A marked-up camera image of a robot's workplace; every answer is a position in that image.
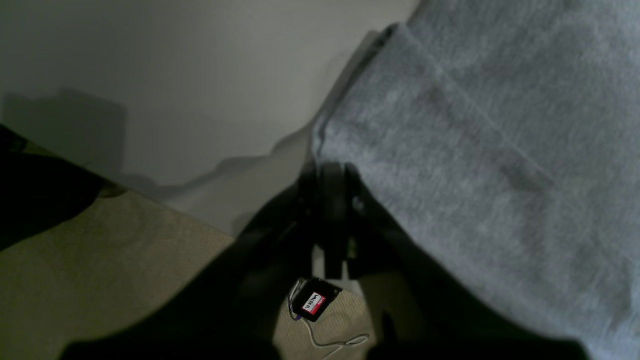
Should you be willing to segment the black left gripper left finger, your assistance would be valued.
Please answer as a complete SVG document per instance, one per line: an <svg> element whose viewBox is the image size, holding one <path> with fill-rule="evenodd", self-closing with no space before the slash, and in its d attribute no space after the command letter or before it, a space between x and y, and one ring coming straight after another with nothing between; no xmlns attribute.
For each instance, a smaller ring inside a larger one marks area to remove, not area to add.
<svg viewBox="0 0 640 360"><path fill-rule="evenodd" d="M281 305L310 272L317 168L264 205L231 246L167 304L112 335L78 341L62 360L279 360Z"/></svg>

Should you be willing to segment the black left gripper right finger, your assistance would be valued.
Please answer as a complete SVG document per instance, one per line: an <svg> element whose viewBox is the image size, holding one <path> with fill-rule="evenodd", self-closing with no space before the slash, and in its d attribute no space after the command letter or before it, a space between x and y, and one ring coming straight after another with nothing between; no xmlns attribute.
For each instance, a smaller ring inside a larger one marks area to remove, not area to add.
<svg viewBox="0 0 640 360"><path fill-rule="evenodd" d="M378 344L371 360L585 360L576 341L514 323L422 251L350 163L330 164L330 278L366 296Z"/></svg>

